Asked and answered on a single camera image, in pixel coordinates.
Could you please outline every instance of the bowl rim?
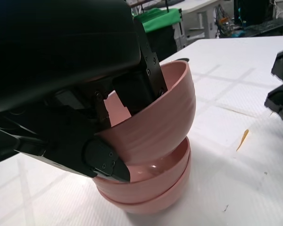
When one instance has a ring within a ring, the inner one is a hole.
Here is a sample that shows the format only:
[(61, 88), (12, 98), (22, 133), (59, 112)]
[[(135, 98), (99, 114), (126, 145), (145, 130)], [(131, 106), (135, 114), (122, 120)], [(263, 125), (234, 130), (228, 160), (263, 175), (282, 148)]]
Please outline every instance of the bowl rim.
[(179, 164), (181, 164), (181, 163), (184, 161), (184, 159), (186, 159), (186, 156), (187, 156), (187, 155), (188, 155), (188, 161), (189, 161), (189, 155), (190, 155), (190, 151), (191, 151), (191, 146), (190, 146), (189, 138), (188, 138), (188, 137), (185, 137), (185, 138), (182, 140), (182, 142), (183, 142), (183, 141), (186, 141), (186, 142), (187, 142), (187, 149), (186, 149), (184, 155), (182, 156), (182, 158), (181, 158), (173, 167), (167, 169), (166, 171), (164, 171), (164, 172), (161, 173), (161, 174), (158, 174), (158, 175), (154, 176), (153, 178), (150, 178), (150, 179), (148, 179), (148, 180), (134, 181), (134, 182), (129, 183), (129, 184), (128, 184), (128, 183), (114, 183), (114, 181), (112, 181), (112, 180), (107, 180), (107, 179), (105, 179), (105, 178), (100, 178), (100, 177), (95, 177), (95, 178), (92, 178), (92, 179), (93, 179), (93, 180), (96, 180), (96, 181), (98, 181), (98, 182), (107, 183), (107, 184), (113, 185), (113, 186), (138, 185), (139, 183), (144, 183), (145, 181), (149, 182), (149, 181), (152, 181), (152, 180), (157, 180), (157, 178), (162, 177), (163, 175), (169, 173), (172, 169), (174, 169), (174, 168), (177, 167)]
[(141, 117), (141, 115), (143, 114), (144, 111), (148, 111), (149, 109), (151, 109), (151, 108), (153, 107), (153, 105), (155, 105), (155, 104), (156, 104), (158, 101), (160, 101), (162, 98), (166, 98), (166, 96), (170, 94), (170, 92), (173, 90), (173, 88), (174, 88), (175, 86), (177, 86), (178, 83), (180, 83), (181, 80), (183, 80), (183, 78), (188, 74), (188, 71), (189, 71), (189, 69), (190, 69), (190, 66), (189, 66), (189, 63), (186, 62), (186, 61), (184, 61), (184, 60), (174, 60), (174, 61), (171, 61), (171, 62), (169, 62), (169, 63), (163, 64), (163, 65), (160, 66), (160, 67), (162, 67), (162, 66), (173, 65), (173, 64), (178, 64), (178, 63), (180, 63), (180, 64), (185, 64), (185, 70), (184, 70), (183, 74), (180, 76), (180, 78), (177, 80), (177, 82), (175, 82), (174, 85), (171, 87), (171, 89), (168, 89), (168, 91), (167, 91), (165, 94), (163, 94), (162, 96), (160, 96), (158, 99), (156, 99), (154, 102), (152, 102), (152, 103), (151, 103), (149, 106), (147, 106), (146, 108), (142, 109), (140, 112), (138, 112), (138, 114), (135, 114), (134, 116), (131, 116), (130, 118), (128, 118), (128, 119), (126, 119), (126, 120), (120, 122), (119, 124), (117, 124), (117, 125), (115, 125), (115, 126), (113, 126), (113, 127), (110, 127), (110, 128), (108, 128), (108, 129), (105, 129), (105, 130), (102, 130), (102, 131), (100, 131), (100, 132), (97, 132), (97, 133), (95, 133), (95, 135), (99, 136), (100, 134), (105, 133), (105, 132), (107, 132), (107, 131), (115, 130), (115, 129), (117, 129), (119, 126), (122, 126), (123, 124), (128, 123), (128, 121), (129, 121), (130, 119), (132, 119), (132, 118), (137, 118), (137, 117)]
[(158, 201), (159, 199), (162, 199), (164, 198), (166, 195), (169, 194), (169, 192), (173, 191), (174, 189), (176, 189), (178, 187), (178, 185), (181, 183), (182, 180), (184, 180), (185, 176), (190, 173), (191, 170), (188, 170), (188, 166), (191, 165), (191, 151), (189, 151), (189, 159), (188, 159), (188, 162), (187, 162), (187, 165), (182, 173), (182, 175), (180, 176), (180, 178), (177, 180), (177, 182), (172, 186), (170, 187), (168, 190), (166, 190), (163, 194), (157, 196), (156, 198), (153, 198), (151, 200), (148, 200), (148, 201), (145, 201), (145, 202), (139, 202), (139, 203), (122, 203), (122, 202), (116, 202), (110, 198), (108, 198), (103, 192), (101, 192), (98, 188), (98, 191), (99, 193), (110, 203), (120, 207), (120, 208), (128, 208), (128, 207), (139, 207), (141, 205), (144, 205), (144, 204), (151, 204), (152, 202), (156, 202)]

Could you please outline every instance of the screw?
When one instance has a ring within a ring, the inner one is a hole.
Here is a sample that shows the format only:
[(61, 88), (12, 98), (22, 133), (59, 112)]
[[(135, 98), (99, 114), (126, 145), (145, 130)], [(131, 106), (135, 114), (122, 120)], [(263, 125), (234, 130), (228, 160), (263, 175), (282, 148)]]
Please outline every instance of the screw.
[(99, 101), (99, 102), (103, 100), (103, 96), (98, 91), (95, 92), (95, 97), (96, 97), (97, 101)]

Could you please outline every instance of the stacked bowls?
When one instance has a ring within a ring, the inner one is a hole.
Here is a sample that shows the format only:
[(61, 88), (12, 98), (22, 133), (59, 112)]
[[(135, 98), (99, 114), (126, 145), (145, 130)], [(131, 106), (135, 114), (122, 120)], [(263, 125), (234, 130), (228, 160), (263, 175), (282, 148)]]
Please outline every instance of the stacked bowls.
[(187, 185), (191, 155), (186, 138), (196, 99), (189, 65), (173, 61), (161, 67), (168, 91), (133, 117), (114, 92), (105, 100), (112, 127), (104, 139), (128, 166), (131, 182), (96, 177), (100, 194), (127, 212), (148, 214), (173, 204)]

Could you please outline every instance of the white table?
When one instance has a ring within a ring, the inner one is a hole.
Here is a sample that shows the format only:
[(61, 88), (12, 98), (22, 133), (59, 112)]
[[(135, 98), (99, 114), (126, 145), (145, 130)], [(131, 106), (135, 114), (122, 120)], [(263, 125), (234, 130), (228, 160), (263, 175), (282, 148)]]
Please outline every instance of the white table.
[(200, 28), (204, 29), (205, 38), (214, 39), (217, 32), (214, 23), (214, 9), (222, 2), (223, 0), (185, 0), (169, 8), (181, 8), (183, 16), (189, 13), (197, 13)]
[(283, 37), (200, 40), (164, 61), (190, 59), (197, 96), (189, 187), (167, 210), (126, 214), (91, 179), (18, 154), (0, 163), (0, 226), (283, 226), (283, 122), (263, 106), (281, 50)]

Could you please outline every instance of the green cloth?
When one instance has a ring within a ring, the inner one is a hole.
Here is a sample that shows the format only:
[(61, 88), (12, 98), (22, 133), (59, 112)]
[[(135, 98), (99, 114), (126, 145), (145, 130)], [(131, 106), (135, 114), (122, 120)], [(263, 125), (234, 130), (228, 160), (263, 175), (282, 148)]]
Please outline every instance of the green cloth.
[(167, 27), (181, 21), (179, 10), (176, 8), (161, 10), (153, 8), (143, 14), (137, 15), (135, 18), (142, 22), (146, 33), (155, 31), (157, 29)]

